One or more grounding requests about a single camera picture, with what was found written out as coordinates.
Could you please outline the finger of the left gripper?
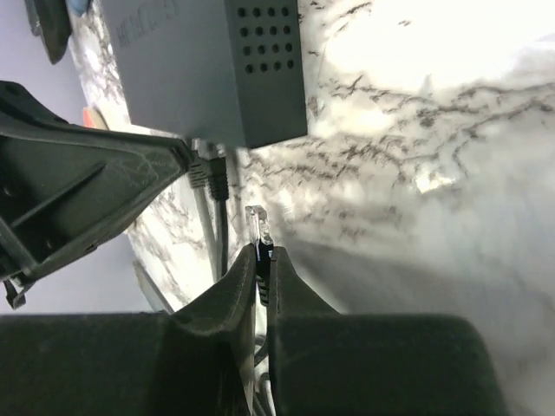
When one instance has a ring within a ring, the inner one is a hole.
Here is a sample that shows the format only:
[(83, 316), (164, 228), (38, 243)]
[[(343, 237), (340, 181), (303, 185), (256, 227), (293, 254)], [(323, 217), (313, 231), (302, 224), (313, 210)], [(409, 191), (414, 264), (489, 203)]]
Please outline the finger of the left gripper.
[(193, 156), (178, 139), (70, 124), (1, 83), (1, 277), (35, 282), (122, 233)]

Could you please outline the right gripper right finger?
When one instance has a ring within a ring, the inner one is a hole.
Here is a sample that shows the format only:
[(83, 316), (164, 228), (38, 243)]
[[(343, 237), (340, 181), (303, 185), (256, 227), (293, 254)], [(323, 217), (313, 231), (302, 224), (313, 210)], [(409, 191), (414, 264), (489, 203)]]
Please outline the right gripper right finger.
[(452, 315), (343, 315), (273, 251), (269, 372), (280, 415), (504, 415), (478, 331)]

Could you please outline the black network switch box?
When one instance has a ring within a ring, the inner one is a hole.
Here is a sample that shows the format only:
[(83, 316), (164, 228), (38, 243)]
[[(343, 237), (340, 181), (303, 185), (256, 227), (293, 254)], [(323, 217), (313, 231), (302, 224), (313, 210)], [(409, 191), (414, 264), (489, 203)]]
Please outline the black network switch box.
[(296, 2), (111, 0), (101, 13), (134, 125), (249, 149), (307, 134)]

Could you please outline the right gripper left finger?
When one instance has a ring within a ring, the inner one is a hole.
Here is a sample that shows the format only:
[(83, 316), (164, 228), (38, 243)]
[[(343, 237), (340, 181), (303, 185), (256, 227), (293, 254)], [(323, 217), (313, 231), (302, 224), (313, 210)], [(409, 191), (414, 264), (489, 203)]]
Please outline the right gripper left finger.
[(172, 314), (3, 317), (2, 414), (249, 414), (256, 260)]

